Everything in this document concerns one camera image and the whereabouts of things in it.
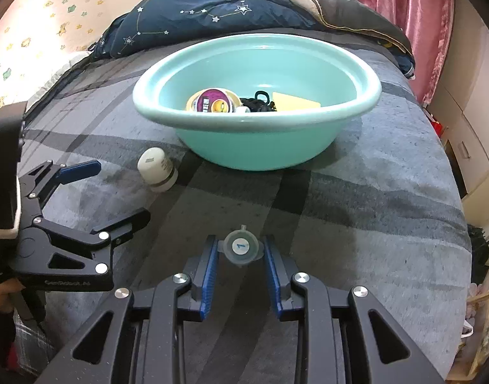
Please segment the person's left hand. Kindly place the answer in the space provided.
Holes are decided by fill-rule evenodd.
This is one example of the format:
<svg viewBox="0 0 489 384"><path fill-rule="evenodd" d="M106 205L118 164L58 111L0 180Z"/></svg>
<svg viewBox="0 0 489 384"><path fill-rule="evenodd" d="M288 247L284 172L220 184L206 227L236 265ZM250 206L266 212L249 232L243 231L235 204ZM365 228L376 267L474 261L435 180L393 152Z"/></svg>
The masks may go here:
<svg viewBox="0 0 489 384"><path fill-rule="evenodd" d="M14 306L11 295L19 293L25 286L16 279L9 279L0 284L0 312L12 313Z"/></svg>

